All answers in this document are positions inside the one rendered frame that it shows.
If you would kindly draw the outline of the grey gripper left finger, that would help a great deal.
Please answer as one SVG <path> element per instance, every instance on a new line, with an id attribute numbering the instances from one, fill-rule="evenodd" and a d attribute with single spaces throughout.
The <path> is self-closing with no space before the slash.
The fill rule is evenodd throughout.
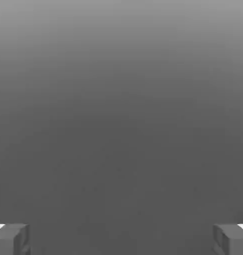
<path id="1" fill-rule="evenodd" d="M 0 255 L 31 255 L 29 224 L 0 223 Z"/>

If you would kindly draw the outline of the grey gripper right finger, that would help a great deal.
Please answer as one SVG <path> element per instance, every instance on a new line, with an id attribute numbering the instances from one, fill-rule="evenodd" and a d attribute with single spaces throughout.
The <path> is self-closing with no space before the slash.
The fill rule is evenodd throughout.
<path id="1" fill-rule="evenodd" d="M 243 255 L 243 224 L 214 224 L 213 239 L 216 255 Z"/>

